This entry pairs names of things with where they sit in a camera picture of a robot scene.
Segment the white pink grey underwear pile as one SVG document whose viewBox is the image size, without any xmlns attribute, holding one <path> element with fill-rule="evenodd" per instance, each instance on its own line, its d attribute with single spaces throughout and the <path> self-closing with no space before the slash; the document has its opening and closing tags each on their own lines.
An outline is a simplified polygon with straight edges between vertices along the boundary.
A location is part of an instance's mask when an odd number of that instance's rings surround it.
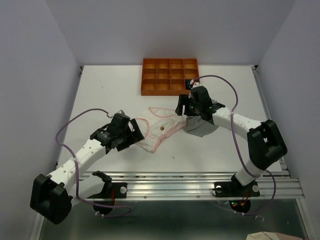
<svg viewBox="0 0 320 240">
<path fill-rule="evenodd" d="M 137 145 L 150 153 L 154 153 L 163 140 L 187 125 L 175 110 L 163 107 L 148 107 L 135 120 L 144 137 Z"/>
</svg>

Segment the navy blue underwear white trim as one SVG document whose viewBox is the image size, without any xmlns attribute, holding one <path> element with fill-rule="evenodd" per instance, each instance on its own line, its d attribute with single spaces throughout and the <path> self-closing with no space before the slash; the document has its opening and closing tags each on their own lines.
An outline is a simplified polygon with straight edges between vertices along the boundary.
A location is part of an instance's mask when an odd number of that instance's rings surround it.
<svg viewBox="0 0 320 240">
<path fill-rule="evenodd" d="M 186 79 L 185 80 L 185 89 L 186 90 L 191 90 L 192 89 L 192 85 L 191 85 L 191 80 L 190 79 Z"/>
</svg>

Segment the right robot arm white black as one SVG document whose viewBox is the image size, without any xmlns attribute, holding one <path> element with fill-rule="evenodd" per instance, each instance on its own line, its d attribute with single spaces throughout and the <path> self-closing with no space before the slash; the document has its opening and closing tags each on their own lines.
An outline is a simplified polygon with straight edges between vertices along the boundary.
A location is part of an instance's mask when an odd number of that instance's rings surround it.
<svg viewBox="0 0 320 240">
<path fill-rule="evenodd" d="M 189 94 L 181 94 L 175 113 L 186 116 L 184 131 L 204 137 L 218 128 L 231 131 L 232 137 L 247 141 L 249 159 L 242 161 L 242 168 L 230 182 L 231 192 L 242 195 L 248 184 L 259 178 L 269 166 L 287 154 L 288 149 L 277 124 L 268 119 L 259 121 L 235 113 L 209 96 L 204 86 L 196 86 Z"/>
</svg>

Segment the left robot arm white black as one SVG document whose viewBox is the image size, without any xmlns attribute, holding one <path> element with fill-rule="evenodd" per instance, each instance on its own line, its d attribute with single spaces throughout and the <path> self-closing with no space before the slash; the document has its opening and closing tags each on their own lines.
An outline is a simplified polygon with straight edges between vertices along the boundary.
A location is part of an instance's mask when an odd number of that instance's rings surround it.
<svg viewBox="0 0 320 240">
<path fill-rule="evenodd" d="M 39 174 L 33 181 L 30 207 L 53 224 L 60 224 L 78 203 L 88 203 L 97 214 L 109 216 L 116 208 L 116 197 L 126 184 L 112 183 L 112 178 L 95 171 L 80 177 L 111 150 L 122 151 L 142 141 L 144 136 L 134 118 L 116 113 L 111 122 L 93 132 L 77 153 L 48 175 Z"/>
</svg>

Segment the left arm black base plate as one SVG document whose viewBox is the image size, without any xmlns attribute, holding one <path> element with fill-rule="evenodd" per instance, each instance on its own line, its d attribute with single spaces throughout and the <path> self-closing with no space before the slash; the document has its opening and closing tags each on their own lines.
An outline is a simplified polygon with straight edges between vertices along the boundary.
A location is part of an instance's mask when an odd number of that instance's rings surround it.
<svg viewBox="0 0 320 240">
<path fill-rule="evenodd" d="M 127 197 L 128 184 L 126 182 L 105 183 L 102 190 L 91 195 L 90 199 L 125 199 Z"/>
</svg>

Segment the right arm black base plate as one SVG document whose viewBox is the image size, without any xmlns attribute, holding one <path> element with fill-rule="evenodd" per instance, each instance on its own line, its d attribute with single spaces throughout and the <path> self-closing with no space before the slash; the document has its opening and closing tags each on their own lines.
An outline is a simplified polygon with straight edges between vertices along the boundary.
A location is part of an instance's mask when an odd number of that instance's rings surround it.
<svg viewBox="0 0 320 240">
<path fill-rule="evenodd" d="M 213 192 L 217 198 L 259 197 L 260 191 L 256 181 L 242 186 L 235 181 L 220 181 L 214 183 Z"/>
</svg>

